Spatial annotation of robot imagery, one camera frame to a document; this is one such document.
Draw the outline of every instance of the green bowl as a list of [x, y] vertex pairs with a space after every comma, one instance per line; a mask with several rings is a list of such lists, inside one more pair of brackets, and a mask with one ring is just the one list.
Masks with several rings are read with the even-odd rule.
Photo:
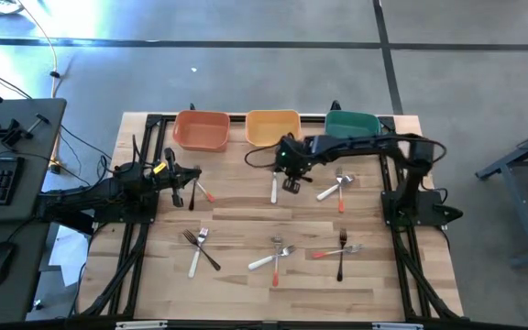
[[380, 133], [375, 115], [334, 110], [325, 117], [325, 133], [336, 138], [372, 137]]

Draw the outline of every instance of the black desk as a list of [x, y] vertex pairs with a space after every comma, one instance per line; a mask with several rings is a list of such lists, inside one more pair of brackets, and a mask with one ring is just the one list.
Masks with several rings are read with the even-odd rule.
[[[50, 121], [50, 125], [39, 126], [34, 131], [34, 139], [38, 145], [32, 145], [28, 140], [24, 140], [18, 142], [16, 148], [20, 152], [34, 153], [48, 158], [54, 147], [54, 139], [58, 133], [65, 106], [66, 101], [62, 99], [4, 101], [0, 104], [0, 124], [6, 126], [13, 117], [22, 126], [28, 128], [35, 121], [35, 113], [44, 115]], [[8, 112], [7, 117], [4, 117], [4, 112]], [[0, 145], [0, 152], [3, 150], [4, 147]], [[29, 178], [29, 184], [18, 187], [14, 200], [19, 194], [20, 201], [33, 205], [44, 182], [48, 162], [30, 156], [22, 157], [26, 159], [22, 180]], [[0, 242], [6, 240], [27, 216], [24, 214], [24, 208], [18, 206], [13, 209], [16, 210], [18, 219], [4, 221], [2, 218], [0, 220]], [[0, 206], [0, 216], [7, 215], [13, 215], [12, 208], [2, 209]], [[39, 263], [49, 227], [50, 224], [27, 225], [14, 238], [14, 242], [18, 245], [16, 255], [7, 280], [0, 285], [0, 323], [25, 319], [38, 284]]]

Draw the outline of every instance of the wooden tabletop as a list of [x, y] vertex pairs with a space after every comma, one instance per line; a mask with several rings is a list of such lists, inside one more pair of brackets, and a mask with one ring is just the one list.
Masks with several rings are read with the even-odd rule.
[[[125, 113], [117, 137], [114, 164], [131, 160], [131, 135], [140, 143], [146, 113]], [[414, 115], [395, 116], [399, 133], [421, 134]], [[304, 135], [324, 133], [321, 124], [302, 124]], [[398, 321], [403, 320], [401, 293], [389, 229], [383, 224], [383, 190], [378, 157], [339, 159], [311, 171], [299, 194], [279, 189], [278, 203], [270, 203], [270, 171], [250, 168], [244, 155], [243, 123], [232, 123], [227, 151], [210, 153], [182, 149], [168, 126], [165, 147], [171, 147], [183, 167], [200, 165], [200, 182], [215, 197], [209, 203], [200, 193], [195, 211], [188, 211], [191, 184], [181, 191], [184, 208], [172, 206], [171, 192], [160, 194], [156, 222], [150, 227], [137, 297], [137, 319], [280, 320], [280, 321]], [[252, 162], [273, 161], [271, 151]], [[336, 194], [322, 202], [315, 196], [334, 184], [335, 169], [355, 174], [344, 189], [346, 211], [337, 211]], [[279, 174], [279, 182], [284, 175]], [[181, 235], [209, 228], [203, 247], [221, 265], [215, 271], [203, 256], [194, 279], [187, 274], [194, 248]], [[344, 256], [344, 280], [336, 280], [338, 256], [312, 259], [315, 251], [338, 248], [340, 228], [347, 243], [363, 244], [362, 251]], [[79, 296], [79, 310], [93, 303], [116, 271], [124, 225], [107, 225], [91, 246]], [[454, 271], [443, 235], [417, 227], [423, 271], [437, 293], [462, 314]], [[270, 238], [280, 234], [297, 250], [280, 260], [280, 284], [272, 286], [273, 263], [254, 271], [248, 264], [274, 252]], [[128, 279], [122, 292], [127, 297]], [[412, 283], [413, 306], [419, 310]]]

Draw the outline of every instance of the utensil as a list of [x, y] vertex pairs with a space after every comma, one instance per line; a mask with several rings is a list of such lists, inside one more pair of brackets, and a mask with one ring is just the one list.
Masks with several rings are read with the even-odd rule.
[[270, 197], [270, 201], [275, 204], [276, 203], [276, 171], [272, 172], [272, 196]]
[[[207, 234], [209, 234], [209, 229], [201, 228], [201, 232], [199, 233], [199, 237], [197, 239], [199, 247], [203, 244], [203, 242], [207, 238]], [[197, 248], [194, 251], [194, 256], [192, 256], [191, 269], [189, 269], [189, 279], [192, 279], [194, 277], [194, 273], [197, 271], [197, 263], [199, 262], [200, 254], [201, 254], [201, 250]]]
[[[341, 249], [344, 249], [347, 243], [347, 231], [345, 228], [341, 228], [339, 230], [339, 244], [341, 244]], [[339, 252], [339, 270], [337, 271], [337, 281], [343, 281], [344, 280], [344, 271], [343, 271], [343, 263], [344, 263], [344, 252]]]
[[[294, 252], [295, 249], [297, 249], [295, 246], [285, 247], [278, 256], [279, 257], [288, 257], [292, 252]], [[260, 266], [263, 266], [263, 265], [266, 265], [267, 263], [273, 261], [275, 256], [276, 255], [267, 256], [267, 257], [262, 258], [262, 259], [260, 259], [258, 261], [254, 261], [251, 264], [247, 265], [247, 268], [249, 270], [255, 270], [256, 268], [258, 268]]]
[[351, 175], [351, 176], [350, 175], [346, 175], [345, 177], [342, 178], [341, 183], [338, 183], [338, 184], [334, 185], [333, 187], [327, 189], [326, 191], [319, 193], [317, 195], [317, 201], [319, 201], [319, 202], [323, 201], [325, 198], [327, 198], [327, 196], [329, 196], [334, 191], [336, 191], [339, 188], [340, 184], [341, 184], [342, 187], [346, 187], [355, 179], [356, 179], [355, 175]]
[[196, 187], [197, 187], [197, 179], [192, 181], [192, 196], [191, 196], [191, 202], [189, 203], [189, 211], [194, 210], [194, 190], [195, 190]]
[[312, 256], [313, 256], [314, 259], [317, 259], [317, 258], [329, 256], [329, 255], [332, 255], [332, 254], [335, 254], [335, 253], [339, 253], [339, 252], [346, 252], [347, 254], [356, 253], [356, 252], [360, 251], [361, 249], [362, 249], [362, 245], [361, 244], [355, 244], [353, 246], [349, 246], [349, 247], [346, 247], [344, 249], [339, 249], [339, 250], [331, 251], [331, 252], [314, 252], [312, 254]]
[[274, 243], [274, 276], [272, 278], [272, 285], [273, 286], [279, 286], [279, 254], [281, 253], [281, 246], [282, 246], [282, 237], [280, 235], [276, 235], [272, 238], [272, 243]]
[[215, 202], [215, 198], [202, 186], [202, 184], [199, 182], [199, 180], [197, 180], [197, 187], [199, 187], [199, 189], [201, 189], [201, 191], [207, 197], [209, 202], [211, 202], [211, 203]]
[[201, 250], [201, 252], [203, 252], [205, 254], [205, 256], [209, 259], [209, 262], [211, 262], [211, 265], [213, 266], [213, 268], [215, 268], [215, 270], [219, 271], [221, 269], [221, 266], [219, 266], [219, 264], [217, 262], [215, 262], [215, 260], [213, 260], [213, 258], [209, 257], [207, 252], [205, 252], [205, 250], [203, 250], [203, 248], [199, 245], [199, 242], [197, 241], [197, 237], [195, 237], [193, 235], [193, 233], [191, 233], [188, 230], [185, 230], [185, 231], [182, 232], [182, 234], [187, 238], [189, 243], [191, 243], [194, 246], [198, 247]]
[[337, 182], [339, 183], [339, 187], [337, 187], [337, 189], [339, 189], [339, 206], [338, 206], [338, 210], [339, 210], [339, 213], [344, 213], [345, 211], [345, 207], [344, 207], [344, 198], [342, 196], [342, 187], [341, 187], [341, 181], [343, 180], [343, 173], [342, 173], [342, 170], [341, 170], [341, 166], [337, 168], [337, 170], [335, 170], [335, 179], [337, 180]]

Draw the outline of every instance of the gray floor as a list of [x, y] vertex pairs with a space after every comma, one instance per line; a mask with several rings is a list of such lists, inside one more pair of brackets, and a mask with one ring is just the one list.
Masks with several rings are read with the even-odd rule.
[[[369, 0], [26, 1], [51, 36], [97, 39], [376, 42]], [[382, 0], [391, 42], [528, 44], [528, 0]], [[84, 13], [78, 22], [75, 16]], [[52, 22], [51, 17], [59, 20]], [[39, 36], [23, 16], [0, 18], [0, 37]], [[294, 108], [324, 113], [334, 99], [354, 111], [392, 114], [380, 50], [57, 48], [69, 101], [64, 125], [111, 151], [125, 111]], [[528, 52], [393, 51], [405, 114], [447, 145], [434, 169], [465, 212], [450, 226], [452, 259], [466, 316], [528, 325], [528, 268], [510, 257], [525, 236], [500, 178], [473, 173], [528, 136]], [[34, 97], [50, 94], [46, 47], [0, 46], [0, 74]], [[0, 87], [6, 97], [18, 97]], [[98, 155], [78, 146], [82, 176], [96, 178]], [[67, 148], [61, 157], [78, 165]], [[45, 189], [77, 181], [49, 176]], [[71, 291], [43, 277], [38, 297], [64, 315]]]

